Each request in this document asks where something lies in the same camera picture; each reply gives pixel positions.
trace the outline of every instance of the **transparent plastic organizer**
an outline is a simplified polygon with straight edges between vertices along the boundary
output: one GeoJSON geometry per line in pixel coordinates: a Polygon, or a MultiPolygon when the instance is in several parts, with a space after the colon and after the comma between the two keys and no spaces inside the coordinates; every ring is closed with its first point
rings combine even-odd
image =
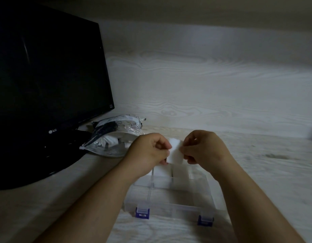
{"type": "Polygon", "coordinates": [[[212,226],[215,207],[205,174],[187,165],[189,177],[145,175],[131,185],[124,204],[135,217],[159,215],[212,226]]]}

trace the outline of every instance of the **forearm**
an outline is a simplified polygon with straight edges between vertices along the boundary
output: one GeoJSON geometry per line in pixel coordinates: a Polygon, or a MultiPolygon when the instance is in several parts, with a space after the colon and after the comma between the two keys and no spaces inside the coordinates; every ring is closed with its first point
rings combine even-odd
{"type": "Polygon", "coordinates": [[[304,242],[235,160],[218,182],[240,242],[304,242]]]}
{"type": "Polygon", "coordinates": [[[93,185],[35,243],[105,242],[133,180],[120,163],[93,185]]]}

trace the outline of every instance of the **wood grain table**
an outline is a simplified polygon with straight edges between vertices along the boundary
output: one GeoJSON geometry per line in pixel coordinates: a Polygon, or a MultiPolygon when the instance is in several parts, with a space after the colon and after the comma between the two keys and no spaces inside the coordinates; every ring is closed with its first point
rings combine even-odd
{"type": "MultiPolygon", "coordinates": [[[[184,139],[187,129],[144,127],[184,139]]],[[[253,134],[217,133],[237,162],[266,192],[307,242],[312,242],[312,141],[253,134]]],[[[30,243],[119,159],[86,154],[70,167],[36,183],[0,191],[0,243],[30,243]]],[[[220,191],[214,199],[220,199],[220,191]]],[[[213,228],[151,216],[137,219],[120,211],[108,242],[236,242],[227,212],[213,228]]]]}

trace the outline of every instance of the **person's right arm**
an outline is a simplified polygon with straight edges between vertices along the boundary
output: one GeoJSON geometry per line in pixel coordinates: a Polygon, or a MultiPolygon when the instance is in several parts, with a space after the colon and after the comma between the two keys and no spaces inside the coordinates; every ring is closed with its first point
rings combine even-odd
{"type": "Polygon", "coordinates": [[[219,182],[239,242],[304,242],[215,133],[192,131],[180,151],[219,182]]]}

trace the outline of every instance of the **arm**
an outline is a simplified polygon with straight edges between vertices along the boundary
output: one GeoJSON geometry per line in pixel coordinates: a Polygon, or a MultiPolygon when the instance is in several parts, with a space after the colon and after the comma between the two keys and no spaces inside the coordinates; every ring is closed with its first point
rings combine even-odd
{"type": "Polygon", "coordinates": [[[239,242],[304,242],[215,133],[195,130],[180,150],[219,182],[239,242]]]}
{"type": "Polygon", "coordinates": [[[138,137],[124,159],[97,181],[34,243],[106,242],[132,183],[156,164],[166,165],[172,146],[161,134],[138,137]]]}

